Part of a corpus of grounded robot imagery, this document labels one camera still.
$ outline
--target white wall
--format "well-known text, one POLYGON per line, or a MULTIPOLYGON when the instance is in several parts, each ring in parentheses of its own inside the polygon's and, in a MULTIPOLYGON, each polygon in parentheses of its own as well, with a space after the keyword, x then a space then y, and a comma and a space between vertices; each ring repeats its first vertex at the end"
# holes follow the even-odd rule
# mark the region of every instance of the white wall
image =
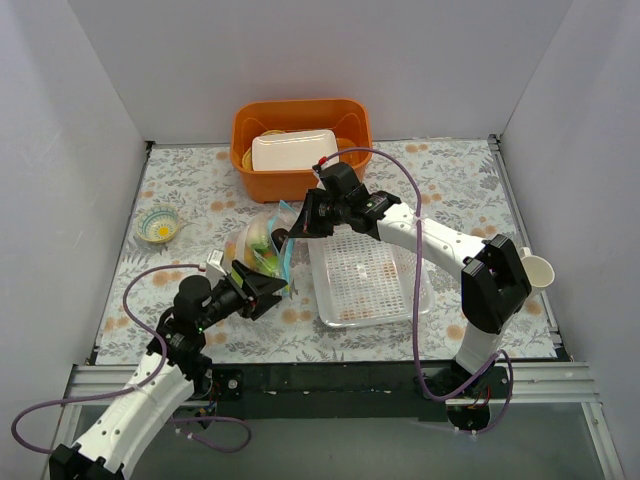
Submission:
POLYGON ((142 136, 227 142, 263 99, 348 96, 375 138, 501 133, 571 0, 69 0, 142 136))
MULTIPOLYGON (((0 478, 35 479, 9 425, 90 353, 144 143, 64 0, 0 0, 0 72, 0 478)), ((48 447, 59 415, 20 430, 48 447)))
POLYGON ((504 135, 532 242, 558 274, 562 337, 592 366, 640 478, 640 1, 575 0, 504 135))

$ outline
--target orange plastic container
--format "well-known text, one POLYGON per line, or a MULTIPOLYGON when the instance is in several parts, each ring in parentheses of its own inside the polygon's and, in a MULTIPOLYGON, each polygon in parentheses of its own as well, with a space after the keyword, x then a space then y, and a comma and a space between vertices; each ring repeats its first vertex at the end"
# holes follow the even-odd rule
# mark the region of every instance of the orange plastic container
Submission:
MULTIPOLYGON (((339 150, 372 146, 367 110, 355 100, 280 100, 251 103, 238 110, 231 134, 231 163, 240 172, 249 197, 260 203, 304 200, 307 190, 318 183, 311 169, 255 172, 242 167, 242 156, 251 148, 253 139, 268 130, 320 129, 333 131, 339 150)), ((340 161, 349 163, 360 179, 370 159, 371 154, 365 152, 340 156, 340 161)))

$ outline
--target plastic bag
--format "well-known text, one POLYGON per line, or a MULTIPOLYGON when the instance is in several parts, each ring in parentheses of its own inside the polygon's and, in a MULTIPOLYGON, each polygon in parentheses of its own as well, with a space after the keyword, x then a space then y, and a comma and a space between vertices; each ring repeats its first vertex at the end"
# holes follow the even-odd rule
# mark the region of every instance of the plastic bag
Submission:
MULTIPOLYGON (((239 260, 250 269, 278 277, 291 284, 291 255, 294 240, 286 234, 297 218, 296 212, 285 202, 280 201, 274 214, 267 212, 255 216, 240 232, 231 233, 225 242, 222 267, 231 271, 231 262, 239 260)), ((290 295, 287 285, 281 292, 290 295)))

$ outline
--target white dish rack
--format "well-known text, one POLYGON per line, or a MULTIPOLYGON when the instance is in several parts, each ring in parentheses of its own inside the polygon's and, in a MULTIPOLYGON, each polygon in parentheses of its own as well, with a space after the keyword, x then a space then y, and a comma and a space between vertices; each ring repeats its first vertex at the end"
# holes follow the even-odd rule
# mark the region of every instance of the white dish rack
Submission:
MULTIPOLYGON (((411 318, 415 254, 336 228, 332 237, 308 241, 320 318, 330 327, 366 327, 411 318)), ((420 315, 433 304, 423 261, 420 315)))

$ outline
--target floral pattern mat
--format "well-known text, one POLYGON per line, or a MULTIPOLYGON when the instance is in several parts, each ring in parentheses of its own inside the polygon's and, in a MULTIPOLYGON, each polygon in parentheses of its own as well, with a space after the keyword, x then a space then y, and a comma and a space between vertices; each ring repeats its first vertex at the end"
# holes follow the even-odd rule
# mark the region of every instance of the floral pattern mat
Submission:
MULTIPOLYGON (((423 212, 462 232, 481 237, 503 233, 519 246, 499 173, 486 141, 413 140, 379 142, 416 178, 423 212)), ((365 181, 412 204, 409 182, 399 169, 372 158, 365 181)), ((130 229, 98 336, 96 364, 136 364, 150 340, 127 317, 122 294, 138 273, 170 263, 201 263, 213 248, 222 249, 231 232, 241 230, 262 211, 277 205, 250 200, 229 161, 227 147, 154 148, 141 185, 134 216, 154 204, 178 208, 184 226, 167 244, 152 245, 130 229)), ((300 204, 293 204, 298 209, 300 204)), ((206 355, 218 363, 385 361, 412 358, 411 324, 403 321, 367 328, 335 329, 318 316, 307 246, 298 242, 293 258, 292 298, 280 302, 253 322, 233 315, 206 332, 206 355)), ((155 327, 171 305, 178 283, 194 271, 157 272, 139 282, 130 296, 132 310, 155 327)), ((466 320, 458 284, 439 267, 430 267, 435 306, 420 321, 420 354, 424 359, 452 358, 460 347, 466 320)), ((526 303, 503 339, 513 357, 555 357, 540 299, 526 303)))

